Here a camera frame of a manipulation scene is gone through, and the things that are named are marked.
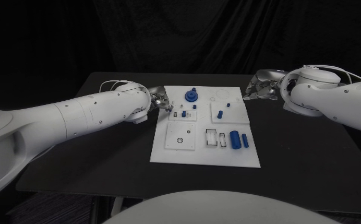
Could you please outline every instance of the white board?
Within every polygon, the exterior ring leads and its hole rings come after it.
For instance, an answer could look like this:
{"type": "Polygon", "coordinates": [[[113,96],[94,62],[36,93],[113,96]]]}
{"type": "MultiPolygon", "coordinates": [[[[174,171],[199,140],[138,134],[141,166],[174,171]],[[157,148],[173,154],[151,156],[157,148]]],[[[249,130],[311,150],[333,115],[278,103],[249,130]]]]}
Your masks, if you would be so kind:
{"type": "Polygon", "coordinates": [[[166,86],[167,95],[170,102],[174,105],[174,110],[173,112],[160,110],[151,162],[261,168],[251,131],[249,115],[242,99],[241,89],[238,87],[196,87],[199,99],[196,102],[189,102],[184,98],[184,94],[192,90],[192,88],[193,87],[189,86],[166,86]],[[213,106],[215,110],[230,103],[230,108],[241,113],[241,116],[233,114],[230,117],[230,111],[228,112],[223,110],[223,119],[226,121],[229,120],[229,123],[225,123],[225,121],[220,123],[212,121],[212,103],[215,102],[222,102],[213,106]],[[179,111],[192,110],[197,111],[196,121],[184,122],[179,119],[173,120],[174,117],[171,117],[170,114],[179,111]],[[186,134],[183,127],[177,127],[180,126],[179,124],[194,125],[194,150],[190,149],[187,145],[177,144],[174,140],[173,144],[176,146],[182,145],[182,147],[187,146],[189,150],[183,150],[182,148],[177,149],[177,147],[174,147],[174,149],[166,148],[166,143],[170,141],[167,138],[169,123],[176,123],[171,124],[171,131],[176,131],[176,136],[186,134]],[[207,129],[215,129],[217,131],[217,146],[207,146],[207,129]],[[241,136],[242,134],[248,135],[249,148],[245,148],[243,143],[241,149],[232,148],[229,136],[232,131],[238,131],[241,136]],[[220,133],[225,133],[226,147],[220,147],[220,133]]]}

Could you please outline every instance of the black table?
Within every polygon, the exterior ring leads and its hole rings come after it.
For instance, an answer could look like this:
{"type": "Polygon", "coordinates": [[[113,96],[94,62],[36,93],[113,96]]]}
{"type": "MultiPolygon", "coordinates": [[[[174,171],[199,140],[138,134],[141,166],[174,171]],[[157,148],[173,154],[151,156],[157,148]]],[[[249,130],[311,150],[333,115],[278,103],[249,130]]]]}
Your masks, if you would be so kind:
{"type": "MultiPolygon", "coordinates": [[[[246,87],[251,75],[91,74],[78,96],[107,80],[246,87]]],[[[311,210],[361,213],[361,152],[343,125],[284,110],[284,101],[246,101],[261,169],[150,163],[159,110],[59,144],[26,168],[20,191],[151,198],[187,190],[262,195],[311,210]]]]}

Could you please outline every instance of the blue cylinder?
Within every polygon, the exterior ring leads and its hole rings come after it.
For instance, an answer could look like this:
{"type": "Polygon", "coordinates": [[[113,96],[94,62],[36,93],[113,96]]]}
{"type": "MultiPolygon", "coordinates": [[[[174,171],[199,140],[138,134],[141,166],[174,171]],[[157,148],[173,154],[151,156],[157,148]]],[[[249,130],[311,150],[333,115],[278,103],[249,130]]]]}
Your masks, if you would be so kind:
{"type": "Polygon", "coordinates": [[[242,148],[242,144],[241,144],[239,132],[238,131],[232,131],[229,133],[229,135],[232,137],[232,148],[233,149],[241,149],[242,148]]]}
{"type": "Polygon", "coordinates": [[[217,118],[222,119],[223,111],[219,111],[219,116],[217,118]]]}
{"type": "Polygon", "coordinates": [[[189,102],[194,102],[197,101],[197,99],[199,99],[199,94],[196,88],[193,88],[190,91],[186,92],[186,100],[189,102]]]}
{"type": "Polygon", "coordinates": [[[249,141],[248,141],[246,134],[242,134],[242,139],[243,139],[243,145],[245,145],[245,147],[249,147],[249,141]]]}

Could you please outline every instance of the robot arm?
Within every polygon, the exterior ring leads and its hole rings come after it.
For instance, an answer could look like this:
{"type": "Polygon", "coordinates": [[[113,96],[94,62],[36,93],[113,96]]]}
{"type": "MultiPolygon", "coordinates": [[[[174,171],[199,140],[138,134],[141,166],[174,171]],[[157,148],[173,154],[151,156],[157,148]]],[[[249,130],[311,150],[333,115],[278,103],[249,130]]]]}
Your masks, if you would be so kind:
{"type": "MultiPolygon", "coordinates": [[[[346,72],[338,67],[331,69],[346,72]]],[[[288,111],[305,116],[325,115],[333,121],[361,130],[361,82],[344,85],[340,81],[338,75],[318,69],[318,66],[304,66],[289,73],[259,70],[243,99],[275,99],[279,89],[288,111]],[[258,92],[251,93],[253,86],[258,92]]]]}
{"type": "Polygon", "coordinates": [[[123,121],[141,123],[154,108],[173,109],[164,87],[130,82],[114,91],[0,111],[0,190],[43,150],[123,121]]]}

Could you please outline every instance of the white platform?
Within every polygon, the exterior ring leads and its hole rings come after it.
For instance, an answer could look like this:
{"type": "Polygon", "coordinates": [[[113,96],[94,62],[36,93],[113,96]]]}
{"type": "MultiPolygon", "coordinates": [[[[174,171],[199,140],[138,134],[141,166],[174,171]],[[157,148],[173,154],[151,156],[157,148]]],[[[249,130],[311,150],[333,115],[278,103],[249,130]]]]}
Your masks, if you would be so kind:
{"type": "Polygon", "coordinates": [[[151,162],[261,168],[241,89],[236,87],[196,87],[199,93],[196,102],[189,102],[184,98],[192,87],[166,86],[166,90],[174,110],[173,112],[160,110],[151,162]],[[183,111],[187,113],[197,111],[196,121],[193,114],[189,120],[187,117],[179,116],[183,111]],[[187,133],[186,128],[190,125],[193,125],[194,131],[187,133]],[[207,129],[217,131],[217,146],[207,146],[207,129]],[[245,148],[243,142],[241,149],[232,148],[229,136],[232,131],[238,131],[239,135],[248,135],[249,148],[245,148]],[[220,147],[220,133],[225,133],[226,147],[220,147]]]}

